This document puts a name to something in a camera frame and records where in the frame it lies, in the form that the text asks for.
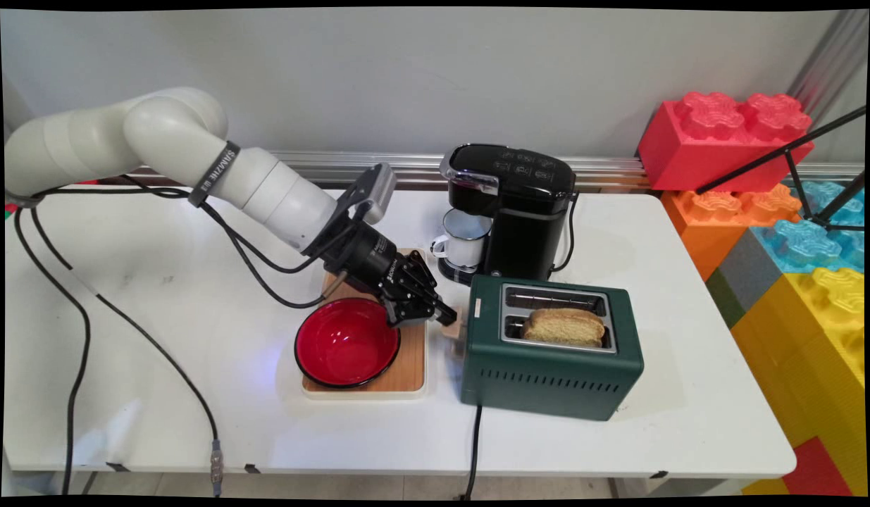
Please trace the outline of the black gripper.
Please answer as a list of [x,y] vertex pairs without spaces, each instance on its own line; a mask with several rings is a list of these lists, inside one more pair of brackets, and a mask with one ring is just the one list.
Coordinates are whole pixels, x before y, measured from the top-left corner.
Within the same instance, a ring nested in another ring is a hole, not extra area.
[[400,253],[364,221],[336,220],[326,225],[320,231],[320,259],[326,272],[346,272],[348,285],[387,301],[390,327],[457,321],[457,312],[437,293],[437,282],[421,253]]

